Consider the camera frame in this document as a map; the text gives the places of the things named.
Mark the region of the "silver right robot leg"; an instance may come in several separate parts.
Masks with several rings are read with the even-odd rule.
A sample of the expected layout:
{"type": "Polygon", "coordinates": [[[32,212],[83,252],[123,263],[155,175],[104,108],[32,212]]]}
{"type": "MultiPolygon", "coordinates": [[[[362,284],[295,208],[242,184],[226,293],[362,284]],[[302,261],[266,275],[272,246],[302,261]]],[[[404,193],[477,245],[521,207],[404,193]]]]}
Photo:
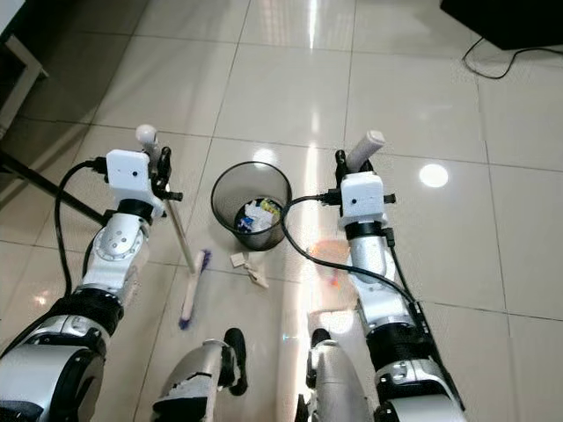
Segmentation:
{"type": "Polygon", "coordinates": [[[322,327],[311,335],[305,383],[311,393],[298,398],[295,422],[374,422],[354,363],[322,327]]]}

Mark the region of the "broom with purple bristles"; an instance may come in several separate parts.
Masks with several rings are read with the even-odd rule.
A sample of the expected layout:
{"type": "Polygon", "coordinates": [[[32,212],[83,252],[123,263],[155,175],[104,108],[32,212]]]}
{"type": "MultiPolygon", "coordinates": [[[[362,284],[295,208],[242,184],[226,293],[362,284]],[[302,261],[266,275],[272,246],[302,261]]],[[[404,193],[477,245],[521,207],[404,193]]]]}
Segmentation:
{"type": "MultiPolygon", "coordinates": [[[[149,124],[137,126],[135,136],[137,141],[140,142],[143,151],[149,154],[151,158],[150,164],[150,179],[156,176],[153,174],[153,152],[157,149],[158,138],[157,129],[149,124]]],[[[165,201],[166,216],[172,218],[172,225],[176,238],[179,242],[181,252],[186,259],[186,268],[189,270],[188,278],[186,278],[185,297],[182,301],[182,310],[179,318],[179,328],[182,331],[188,330],[194,320],[194,298],[198,286],[200,286],[200,278],[202,270],[208,268],[212,252],[208,249],[197,249],[189,244],[186,238],[186,225],[184,220],[180,217],[179,202],[165,201]]]]}

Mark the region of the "crumpled beige paper scrap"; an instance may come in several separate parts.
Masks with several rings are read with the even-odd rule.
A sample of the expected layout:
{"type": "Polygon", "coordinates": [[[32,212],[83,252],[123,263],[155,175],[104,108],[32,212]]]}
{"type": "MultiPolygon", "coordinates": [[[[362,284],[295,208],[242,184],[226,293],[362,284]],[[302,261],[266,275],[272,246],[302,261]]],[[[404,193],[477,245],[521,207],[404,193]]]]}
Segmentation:
{"type": "Polygon", "coordinates": [[[254,285],[264,289],[269,289],[268,279],[262,274],[256,266],[245,264],[245,270],[254,285]]]}

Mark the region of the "grey translucent trash bin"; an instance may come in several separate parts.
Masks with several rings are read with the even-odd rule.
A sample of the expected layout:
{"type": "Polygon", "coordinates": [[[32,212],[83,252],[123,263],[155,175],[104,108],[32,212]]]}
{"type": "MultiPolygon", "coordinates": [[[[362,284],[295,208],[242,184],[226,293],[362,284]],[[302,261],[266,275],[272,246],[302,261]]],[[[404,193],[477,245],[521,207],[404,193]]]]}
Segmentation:
{"type": "Polygon", "coordinates": [[[248,161],[231,166],[217,178],[210,193],[210,208],[223,228],[253,251],[273,249],[283,238],[281,217],[267,230],[258,233],[238,233],[236,220],[246,204],[258,206],[261,198],[276,200],[285,206],[292,200],[289,178],[271,164],[248,161]]]}

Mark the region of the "beige dustpan with grey handle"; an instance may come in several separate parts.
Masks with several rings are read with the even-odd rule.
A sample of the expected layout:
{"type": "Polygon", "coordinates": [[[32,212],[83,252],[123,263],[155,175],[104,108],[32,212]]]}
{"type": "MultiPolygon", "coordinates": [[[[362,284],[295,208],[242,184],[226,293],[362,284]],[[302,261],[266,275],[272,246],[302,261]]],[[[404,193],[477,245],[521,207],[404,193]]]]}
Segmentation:
{"type": "MultiPolygon", "coordinates": [[[[370,164],[370,158],[384,145],[385,138],[378,130],[363,134],[354,148],[346,152],[350,173],[377,173],[370,164]]],[[[312,198],[327,205],[327,192],[315,194],[312,198]]],[[[386,228],[387,225],[379,222],[353,222],[343,228],[348,241],[346,261],[337,264],[326,261],[325,258],[315,260],[319,265],[348,273],[348,281],[354,286],[358,296],[358,313],[361,314],[362,326],[366,332],[397,322],[405,314],[398,285],[394,282],[397,265],[387,246],[386,228]]]]}

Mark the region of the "blue white wrapper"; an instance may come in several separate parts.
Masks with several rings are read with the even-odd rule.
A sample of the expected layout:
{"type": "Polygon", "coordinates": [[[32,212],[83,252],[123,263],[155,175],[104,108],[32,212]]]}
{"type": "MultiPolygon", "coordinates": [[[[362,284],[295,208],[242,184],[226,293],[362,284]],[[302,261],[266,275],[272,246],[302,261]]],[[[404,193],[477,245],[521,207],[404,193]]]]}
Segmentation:
{"type": "Polygon", "coordinates": [[[274,214],[270,210],[253,204],[246,204],[240,210],[242,214],[236,220],[238,233],[258,233],[274,224],[274,214]]]}

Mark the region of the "black metal table frame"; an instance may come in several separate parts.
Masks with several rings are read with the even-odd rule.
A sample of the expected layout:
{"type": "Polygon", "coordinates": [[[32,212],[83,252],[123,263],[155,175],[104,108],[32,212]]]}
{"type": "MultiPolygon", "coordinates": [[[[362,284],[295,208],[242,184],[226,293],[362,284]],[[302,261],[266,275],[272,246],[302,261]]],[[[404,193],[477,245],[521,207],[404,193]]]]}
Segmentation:
{"type": "Polygon", "coordinates": [[[69,206],[69,208],[88,217],[89,220],[97,222],[100,225],[105,225],[108,221],[108,218],[105,217],[104,214],[96,212],[95,209],[85,205],[83,201],[73,197],[72,194],[64,192],[64,190],[60,189],[59,185],[41,176],[39,172],[28,168],[27,165],[22,164],[16,157],[11,156],[11,154],[7,154],[3,151],[0,152],[0,169],[1,172],[16,174],[20,179],[27,181],[29,185],[36,186],[41,192],[52,194],[52,196],[69,206]]]}

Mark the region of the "black furniture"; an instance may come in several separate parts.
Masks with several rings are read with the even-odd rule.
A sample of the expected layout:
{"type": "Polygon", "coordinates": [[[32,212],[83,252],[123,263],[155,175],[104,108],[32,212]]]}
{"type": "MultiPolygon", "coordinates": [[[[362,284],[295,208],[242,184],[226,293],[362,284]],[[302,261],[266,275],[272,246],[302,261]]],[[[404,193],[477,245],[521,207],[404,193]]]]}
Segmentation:
{"type": "Polygon", "coordinates": [[[440,0],[440,9],[502,51],[563,45],[563,0],[440,0]]]}

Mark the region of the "silver robot leg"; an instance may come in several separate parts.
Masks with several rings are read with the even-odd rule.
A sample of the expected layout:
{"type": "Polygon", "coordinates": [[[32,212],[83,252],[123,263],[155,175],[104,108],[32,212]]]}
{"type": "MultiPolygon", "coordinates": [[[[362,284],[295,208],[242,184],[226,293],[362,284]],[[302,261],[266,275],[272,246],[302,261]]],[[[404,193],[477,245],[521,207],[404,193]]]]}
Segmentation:
{"type": "Polygon", "coordinates": [[[217,394],[241,397],[248,389],[245,337],[230,327],[222,340],[206,340],[189,351],[152,405],[151,422],[212,422],[217,394]]]}
{"type": "Polygon", "coordinates": [[[322,327],[311,335],[305,383],[311,393],[298,398],[295,422],[374,422],[354,363],[322,327]]]}

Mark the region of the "white metal frame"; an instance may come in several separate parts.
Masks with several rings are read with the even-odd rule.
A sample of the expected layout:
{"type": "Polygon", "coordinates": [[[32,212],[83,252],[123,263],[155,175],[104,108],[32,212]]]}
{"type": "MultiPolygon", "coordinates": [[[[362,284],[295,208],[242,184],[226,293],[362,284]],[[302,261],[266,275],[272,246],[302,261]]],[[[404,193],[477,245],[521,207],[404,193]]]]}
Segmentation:
{"type": "Polygon", "coordinates": [[[44,65],[33,56],[32,52],[17,39],[16,36],[9,35],[4,41],[4,48],[7,48],[13,60],[20,64],[21,68],[15,80],[11,84],[7,96],[1,102],[0,108],[0,137],[11,128],[11,124],[20,107],[26,101],[29,92],[40,79],[49,77],[49,73],[44,69],[44,65]]]}

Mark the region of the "silver left robot leg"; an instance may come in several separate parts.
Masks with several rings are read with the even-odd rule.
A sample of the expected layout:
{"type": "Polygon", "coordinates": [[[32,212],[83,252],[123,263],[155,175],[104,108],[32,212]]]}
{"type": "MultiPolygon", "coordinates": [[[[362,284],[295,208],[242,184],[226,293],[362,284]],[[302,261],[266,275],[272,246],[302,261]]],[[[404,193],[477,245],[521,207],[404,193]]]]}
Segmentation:
{"type": "Polygon", "coordinates": [[[151,422],[212,422],[217,394],[241,397],[248,389],[245,337],[230,327],[222,340],[206,340],[189,351],[152,405],[151,422]]]}

